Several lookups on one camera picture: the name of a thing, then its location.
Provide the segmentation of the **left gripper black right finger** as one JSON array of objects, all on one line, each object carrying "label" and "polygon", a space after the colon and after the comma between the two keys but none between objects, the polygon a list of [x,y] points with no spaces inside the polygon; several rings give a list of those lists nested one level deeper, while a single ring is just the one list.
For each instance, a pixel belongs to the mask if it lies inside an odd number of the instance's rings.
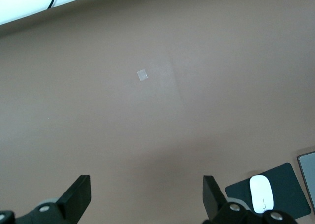
[{"label": "left gripper black right finger", "polygon": [[236,202],[228,202],[213,176],[203,176],[203,204],[208,216],[205,224],[295,224],[288,213],[268,210],[258,216]]}]

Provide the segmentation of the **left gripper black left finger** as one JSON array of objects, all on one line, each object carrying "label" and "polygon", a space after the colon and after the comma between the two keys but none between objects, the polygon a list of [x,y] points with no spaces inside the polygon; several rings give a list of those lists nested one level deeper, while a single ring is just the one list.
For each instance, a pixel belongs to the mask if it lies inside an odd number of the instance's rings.
[{"label": "left gripper black left finger", "polygon": [[76,224],[91,202],[90,175],[81,175],[58,199],[48,199],[27,214],[16,217],[1,210],[2,224]]}]

